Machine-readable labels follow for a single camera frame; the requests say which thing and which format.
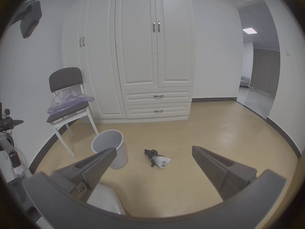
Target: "trash can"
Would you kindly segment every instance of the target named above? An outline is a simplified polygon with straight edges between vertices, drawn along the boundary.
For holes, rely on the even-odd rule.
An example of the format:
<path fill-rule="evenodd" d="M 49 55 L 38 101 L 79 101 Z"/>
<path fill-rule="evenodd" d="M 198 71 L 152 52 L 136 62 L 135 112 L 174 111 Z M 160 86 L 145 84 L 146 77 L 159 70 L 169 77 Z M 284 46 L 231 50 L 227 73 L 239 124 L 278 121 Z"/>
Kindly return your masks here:
<path fill-rule="evenodd" d="M 113 169 L 122 168 L 128 160 L 126 148 L 124 146 L 124 136 L 118 130 L 107 130 L 97 135 L 92 143 L 91 149 L 94 153 L 98 153 L 106 148 L 115 147 L 116 157 L 112 161 L 110 167 Z"/>

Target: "chair leg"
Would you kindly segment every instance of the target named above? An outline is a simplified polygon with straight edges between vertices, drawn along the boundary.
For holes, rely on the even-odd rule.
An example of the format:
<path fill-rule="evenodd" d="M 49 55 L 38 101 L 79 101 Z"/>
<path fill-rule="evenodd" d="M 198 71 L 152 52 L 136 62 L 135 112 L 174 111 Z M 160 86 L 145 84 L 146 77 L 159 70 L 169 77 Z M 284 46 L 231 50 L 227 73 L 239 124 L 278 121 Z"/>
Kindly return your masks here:
<path fill-rule="evenodd" d="M 73 156 L 76 157 L 75 153 L 71 151 L 71 149 L 69 149 L 69 147 L 67 146 L 67 144 L 64 142 L 63 138 L 61 137 L 59 131 L 51 124 L 55 134 L 57 135 L 58 139 L 61 141 L 61 143 L 63 144 L 63 146 L 66 148 L 66 150 Z"/>
<path fill-rule="evenodd" d="M 93 127 L 93 129 L 94 129 L 96 135 L 98 135 L 99 132 L 97 131 L 97 128 L 96 128 L 96 126 L 95 126 L 95 124 L 94 124 L 94 122 L 93 122 L 93 119 L 92 119 L 92 116 L 91 116 L 91 114 L 90 114 L 90 111 L 89 111 L 89 108 L 88 108 L 88 107 L 87 107 L 87 109 L 86 109 L 86 113 L 87 113 L 87 115 L 88 115 L 88 117 L 89 117 L 89 120 L 90 120 L 90 122 L 91 122 L 91 124 L 92 124 L 92 127 Z"/>
<path fill-rule="evenodd" d="M 70 129 L 68 124 L 66 124 L 66 127 L 67 127 L 67 130 L 70 133 L 71 137 L 74 137 L 74 134 L 72 133 L 72 131 L 71 131 L 71 129 Z"/>

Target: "purple plastic bag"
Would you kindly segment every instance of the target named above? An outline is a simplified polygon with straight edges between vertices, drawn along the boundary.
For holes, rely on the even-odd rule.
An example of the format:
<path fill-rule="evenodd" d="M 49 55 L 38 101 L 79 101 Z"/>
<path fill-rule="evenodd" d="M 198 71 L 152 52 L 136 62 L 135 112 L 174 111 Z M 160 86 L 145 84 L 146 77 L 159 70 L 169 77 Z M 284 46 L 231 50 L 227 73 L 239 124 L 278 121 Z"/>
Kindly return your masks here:
<path fill-rule="evenodd" d="M 80 93 L 74 88 L 66 88 L 60 91 L 51 103 L 51 107 L 48 109 L 47 113 L 50 115 L 57 114 L 71 106 L 83 103 L 83 102 L 93 102 L 94 97 L 87 96 Z"/>

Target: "metal handle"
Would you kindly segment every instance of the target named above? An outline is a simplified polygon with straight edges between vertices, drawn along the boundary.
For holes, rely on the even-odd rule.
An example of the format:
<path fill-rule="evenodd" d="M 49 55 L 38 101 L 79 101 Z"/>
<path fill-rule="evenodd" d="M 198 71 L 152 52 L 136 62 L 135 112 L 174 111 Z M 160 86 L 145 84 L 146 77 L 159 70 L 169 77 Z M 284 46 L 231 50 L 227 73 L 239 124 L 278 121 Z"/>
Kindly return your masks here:
<path fill-rule="evenodd" d="M 154 95 L 153 97 L 159 99 L 159 98 L 163 98 L 164 95 Z"/>

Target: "dark baseboard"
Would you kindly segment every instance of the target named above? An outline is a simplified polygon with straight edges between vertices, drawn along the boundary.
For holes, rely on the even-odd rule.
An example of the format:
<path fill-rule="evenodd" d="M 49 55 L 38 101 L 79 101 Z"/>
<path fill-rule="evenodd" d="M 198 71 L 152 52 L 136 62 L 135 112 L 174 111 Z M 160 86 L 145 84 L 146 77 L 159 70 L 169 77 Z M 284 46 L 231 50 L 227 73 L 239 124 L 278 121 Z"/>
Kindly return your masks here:
<path fill-rule="evenodd" d="M 236 101 L 236 99 L 237 99 L 237 97 L 201 97 L 201 98 L 193 98 L 192 103 Z"/>
<path fill-rule="evenodd" d="M 240 104 L 241 106 L 244 106 L 246 109 L 249 109 L 252 113 L 256 114 L 258 117 L 262 118 L 263 120 L 265 120 L 262 116 L 260 116 L 257 112 L 254 112 L 252 109 L 248 108 L 246 105 L 241 104 L 240 102 L 236 101 L 238 104 Z"/>
<path fill-rule="evenodd" d="M 76 120 L 73 120 L 69 123 L 69 126 L 71 126 Z M 63 125 L 58 131 L 60 135 L 62 135 L 67 130 L 67 127 Z M 58 137 L 56 134 L 54 134 L 47 143 L 41 148 L 39 153 L 34 158 L 33 162 L 31 163 L 29 170 L 32 174 L 35 173 L 37 167 L 39 166 L 40 162 L 44 158 L 44 156 L 47 154 L 47 152 L 50 150 L 50 148 L 54 145 L 54 143 L 58 140 Z"/>
<path fill-rule="evenodd" d="M 299 149 L 297 148 L 296 144 L 292 141 L 290 136 L 282 128 L 280 128 L 276 123 L 274 123 L 272 120 L 267 117 L 266 122 L 271 125 L 285 140 L 286 142 L 290 145 L 292 150 L 294 151 L 295 155 L 299 158 L 301 156 L 301 153 Z"/>

